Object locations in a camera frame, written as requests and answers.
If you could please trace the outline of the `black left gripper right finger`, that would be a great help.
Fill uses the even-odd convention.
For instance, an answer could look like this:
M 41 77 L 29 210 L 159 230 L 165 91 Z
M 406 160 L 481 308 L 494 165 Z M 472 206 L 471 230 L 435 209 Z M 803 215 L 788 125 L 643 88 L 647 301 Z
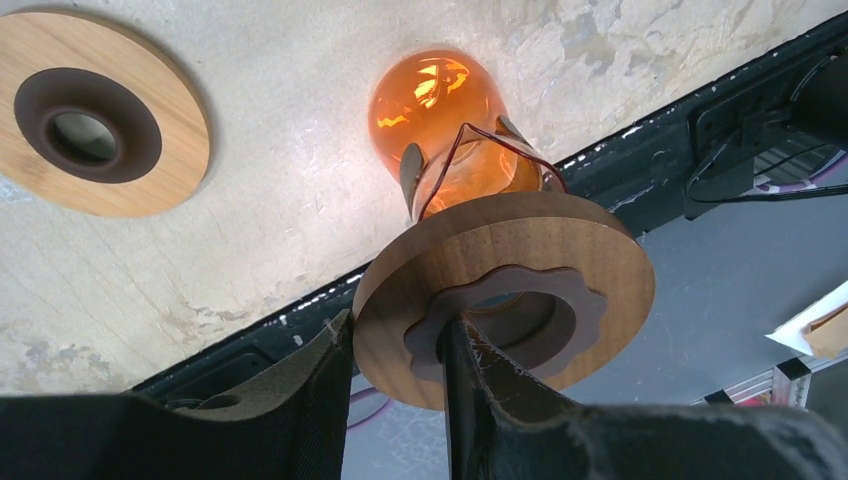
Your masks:
M 847 447 L 788 407 L 575 402 L 468 320 L 438 340 L 454 479 L 843 479 Z

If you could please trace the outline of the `orange glass carafe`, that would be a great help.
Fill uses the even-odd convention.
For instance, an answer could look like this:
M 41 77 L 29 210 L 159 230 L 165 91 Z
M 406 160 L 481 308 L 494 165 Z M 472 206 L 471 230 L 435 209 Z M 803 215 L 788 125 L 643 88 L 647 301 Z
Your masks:
M 480 197 L 566 189 L 510 121 L 489 72 L 461 51 L 425 50 L 390 67 L 367 126 L 413 221 Z

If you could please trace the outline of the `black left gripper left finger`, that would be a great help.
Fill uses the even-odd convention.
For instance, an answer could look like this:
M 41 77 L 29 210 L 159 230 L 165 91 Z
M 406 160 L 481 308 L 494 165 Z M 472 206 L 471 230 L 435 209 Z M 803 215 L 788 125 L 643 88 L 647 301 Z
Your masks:
M 352 379 L 348 312 L 195 408 L 136 394 L 1 402 L 5 479 L 337 479 Z

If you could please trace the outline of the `dark walnut dripper stand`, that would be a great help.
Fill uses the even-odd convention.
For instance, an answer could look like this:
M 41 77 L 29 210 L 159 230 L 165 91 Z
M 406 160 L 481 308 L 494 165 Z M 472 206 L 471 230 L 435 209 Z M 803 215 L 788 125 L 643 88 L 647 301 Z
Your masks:
M 564 193 L 498 194 L 418 222 L 377 256 L 355 293 L 353 352 L 379 391 L 440 410 L 438 339 L 466 320 L 561 390 L 615 358 L 654 298 L 647 254 L 606 209 Z

